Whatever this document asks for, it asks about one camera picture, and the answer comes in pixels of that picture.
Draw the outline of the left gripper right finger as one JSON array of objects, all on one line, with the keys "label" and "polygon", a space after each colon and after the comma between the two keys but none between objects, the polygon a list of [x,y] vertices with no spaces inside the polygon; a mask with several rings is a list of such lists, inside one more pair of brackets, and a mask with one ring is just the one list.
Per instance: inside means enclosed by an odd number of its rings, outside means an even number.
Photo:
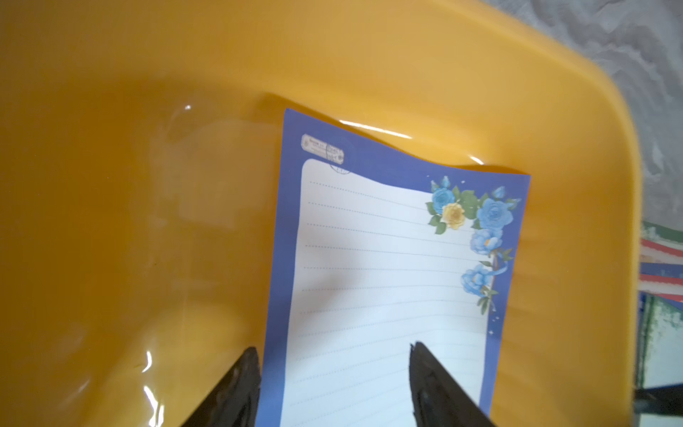
[{"label": "left gripper right finger", "polygon": [[494,426],[422,342],[411,345],[409,382],[417,426]]}]

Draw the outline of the green bordered stationery paper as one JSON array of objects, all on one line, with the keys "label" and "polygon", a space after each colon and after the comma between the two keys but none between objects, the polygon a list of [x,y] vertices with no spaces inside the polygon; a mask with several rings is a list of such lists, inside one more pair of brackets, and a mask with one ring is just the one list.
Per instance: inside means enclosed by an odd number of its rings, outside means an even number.
[{"label": "green bordered stationery paper", "polygon": [[682,231],[671,229],[654,222],[641,223],[641,236],[651,241],[666,241],[682,244]]},{"label": "green bordered stationery paper", "polygon": [[643,294],[640,299],[636,386],[682,383],[682,304]]}]

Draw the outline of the blue bordered stationery paper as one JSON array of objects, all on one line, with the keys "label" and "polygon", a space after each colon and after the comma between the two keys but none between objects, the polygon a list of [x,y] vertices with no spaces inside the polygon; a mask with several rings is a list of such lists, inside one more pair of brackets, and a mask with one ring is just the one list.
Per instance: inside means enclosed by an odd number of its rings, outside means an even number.
[{"label": "blue bordered stationery paper", "polygon": [[414,425],[417,342],[489,413],[529,188],[288,110],[256,423]]},{"label": "blue bordered stationery paper", "polygon": [[670,279],[683,279],[683,266],[668,263],[641,263],[640,274]]}]

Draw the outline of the yellow plastic storage tray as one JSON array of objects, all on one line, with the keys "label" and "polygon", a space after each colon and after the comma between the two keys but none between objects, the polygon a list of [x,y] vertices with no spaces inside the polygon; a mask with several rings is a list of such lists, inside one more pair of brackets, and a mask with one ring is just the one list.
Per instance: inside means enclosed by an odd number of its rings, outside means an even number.
[{"label": "yellow plastic storage tray", "polygon": [[476,1],[5,1],[2,425],[179,425],[263,345],[286,109],[529,174],[494,421],[630,423],[640,154],[592,62]]}]

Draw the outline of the red bordered stationery paper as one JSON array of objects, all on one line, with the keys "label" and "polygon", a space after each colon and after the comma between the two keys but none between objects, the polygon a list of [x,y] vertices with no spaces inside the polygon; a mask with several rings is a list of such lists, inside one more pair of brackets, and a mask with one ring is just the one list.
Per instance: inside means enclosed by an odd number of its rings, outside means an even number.
[{"label": "red bordered stationery paper", "polygon": [[642,263],[664,263],[682,265],[682,251],[642,238],[640,240],[640,261]]},{"label": "red bordered stationery paper", "polygon": [[683,295],[682,279],[667,278],[654,275],[641,275],[639,290],[659,295],[670,300],[681,302]]}]

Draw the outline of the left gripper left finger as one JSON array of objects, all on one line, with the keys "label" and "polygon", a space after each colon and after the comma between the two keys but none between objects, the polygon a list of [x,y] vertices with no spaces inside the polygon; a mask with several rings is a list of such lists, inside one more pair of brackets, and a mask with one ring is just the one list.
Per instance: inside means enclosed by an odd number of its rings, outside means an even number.
[{"label": "left gripper left finger", "polygon": [[259,355],[248,347],[181,426],[255,427],[260,392]]}]

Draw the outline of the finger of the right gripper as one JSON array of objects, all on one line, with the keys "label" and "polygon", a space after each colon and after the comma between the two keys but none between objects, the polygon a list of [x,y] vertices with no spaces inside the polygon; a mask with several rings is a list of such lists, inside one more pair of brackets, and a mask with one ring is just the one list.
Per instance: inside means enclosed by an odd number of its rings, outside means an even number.
[{"label": "finger of the right gripper", "polygon": [[636,389],[633,411],[636,414],[682,416],[683,385]]}]

